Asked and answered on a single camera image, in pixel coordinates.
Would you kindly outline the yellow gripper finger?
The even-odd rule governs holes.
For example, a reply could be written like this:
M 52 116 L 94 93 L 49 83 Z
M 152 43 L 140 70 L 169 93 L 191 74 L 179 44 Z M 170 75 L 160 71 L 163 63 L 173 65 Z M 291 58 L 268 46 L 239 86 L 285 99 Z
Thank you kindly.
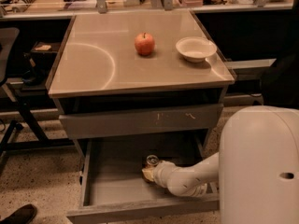
M 153 168 L 143 168 L 142 174 L 146 181 L 153 182 L 154 181 L 154 169 Z

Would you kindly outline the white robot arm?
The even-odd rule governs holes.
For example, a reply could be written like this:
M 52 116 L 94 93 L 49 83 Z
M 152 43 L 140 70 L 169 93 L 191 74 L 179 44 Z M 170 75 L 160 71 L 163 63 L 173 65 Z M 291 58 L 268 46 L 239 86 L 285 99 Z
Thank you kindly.
M 142 173 L 180 197 L 217 181 L 221 224 L 299 224 L 299 110 L 243 108 L 225 123 L 218 153 L 190 167 L 150 155 Z

